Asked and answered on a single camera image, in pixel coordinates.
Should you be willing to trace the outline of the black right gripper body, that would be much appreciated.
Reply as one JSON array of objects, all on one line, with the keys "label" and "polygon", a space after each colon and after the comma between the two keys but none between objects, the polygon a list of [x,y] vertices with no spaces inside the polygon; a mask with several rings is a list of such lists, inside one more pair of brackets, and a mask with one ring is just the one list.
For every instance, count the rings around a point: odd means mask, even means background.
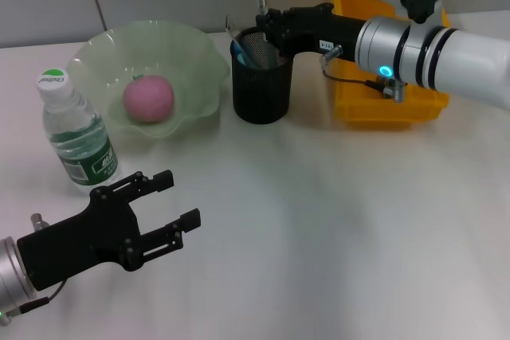
[{"label": "black right gripper body", "polygon": [[355,61],[355,47],[366,22],[333,13],[332,3],[293,7],[282,14],[278,49],[284,56],[299,53],[326,53],[339,45],[340,58]]}]

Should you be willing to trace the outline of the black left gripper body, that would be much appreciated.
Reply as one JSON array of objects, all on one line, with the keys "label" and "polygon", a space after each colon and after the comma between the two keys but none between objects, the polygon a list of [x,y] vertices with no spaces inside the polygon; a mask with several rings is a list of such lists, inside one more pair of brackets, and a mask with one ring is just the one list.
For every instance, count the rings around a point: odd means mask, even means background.
[{"label": "black left gripper body", "polygon": [[129,203],[142,189],[93,190],[86,209],[17,241],[22,262],[37,291],[102,263],[133,272],[143,265],[141,234]]}]

